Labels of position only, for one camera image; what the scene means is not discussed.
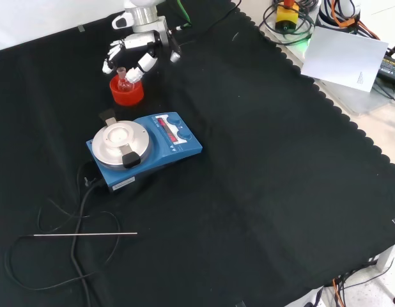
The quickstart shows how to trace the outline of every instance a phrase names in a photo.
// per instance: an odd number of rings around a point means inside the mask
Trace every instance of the red cup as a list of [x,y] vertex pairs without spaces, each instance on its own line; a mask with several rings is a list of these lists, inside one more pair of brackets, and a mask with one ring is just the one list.
[[144,98],[144,89],[142,82],[136,82],[132,91],[119,91],[118,90],[118,75],[112,78],[109,83],[112,96],[117,104],[121,106],[134,106]]

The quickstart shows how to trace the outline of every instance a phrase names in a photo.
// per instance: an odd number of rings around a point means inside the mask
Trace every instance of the orange cable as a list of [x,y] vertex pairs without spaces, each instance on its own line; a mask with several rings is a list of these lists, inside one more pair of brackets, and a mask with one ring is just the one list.
[[377,40],[380,40],[379,37],[374,32],[372,32],[370,29],[368,29],[367,26],[365,26],[361,21],[358,21],[358,25],[360,27],[362,27],[363,29],[365,29],[366,31],[368,31],[369,33],[371,33],[371,35],[374,36]]
[[355,23],[355,19],[354,18],[350,18],[346,21],[340,22],[336,16],[336,9],[335,9],[335,0],[331,0],[331,15],[332,18],[335,20],[336,24],[340,27],[340,28],[346,28],[351,26],[352,24]]
[[341,296],[339,296],[338,291],[337,291],[337,286],[336,286],[336,280],[332,280],[332,286],[334,287],[334,291],[336,292],[336,296],[338,298],[339,303],[341,304],[342,307],[344,307],[343,300],[341,299]]

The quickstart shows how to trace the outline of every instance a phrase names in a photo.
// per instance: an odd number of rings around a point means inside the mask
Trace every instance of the green cable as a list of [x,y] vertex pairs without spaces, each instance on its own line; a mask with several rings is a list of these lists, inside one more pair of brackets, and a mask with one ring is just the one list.
[[178,5],[179,5],[180,9],[182,10],[182,12],[183,12],[183,14],[184,14],[184,16],[185,16],[187,22],[188,22],[189,24],[192,24],[192,23],[190,22],[189,15],[187,15],[187,12],[186,12],[185,8],[183,7],[182,3],[180,2],[180,0],[178,0]]

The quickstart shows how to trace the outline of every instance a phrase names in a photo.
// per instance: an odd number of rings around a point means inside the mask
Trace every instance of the metal probe rod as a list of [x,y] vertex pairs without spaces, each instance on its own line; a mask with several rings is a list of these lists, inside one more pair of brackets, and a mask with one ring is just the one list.
[[115,233],[52,233],[47,235],[33,235],[34,237],[74,237],[76,235],[137,235],[137,232],[115,232]]

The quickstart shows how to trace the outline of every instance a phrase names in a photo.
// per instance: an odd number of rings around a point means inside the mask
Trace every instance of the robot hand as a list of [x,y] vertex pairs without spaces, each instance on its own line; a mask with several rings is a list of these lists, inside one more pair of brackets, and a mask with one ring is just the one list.
[[169,34],[164,16],[158,17],[156,5],[165,0],[125,0],[125,12],[112,22],[114,29],[132,27],[134,34],[124,40],[111,44],[111,49],[104,60],[102,71],[110,74],[122,51],[145,49],[146,54],[138,61],[136,67],[127,72],[127,79],[135,83],[152,69],[157,62],[157,48],[171,51],[170,60],[174,63],[180,59],[181,50],[175,39]]

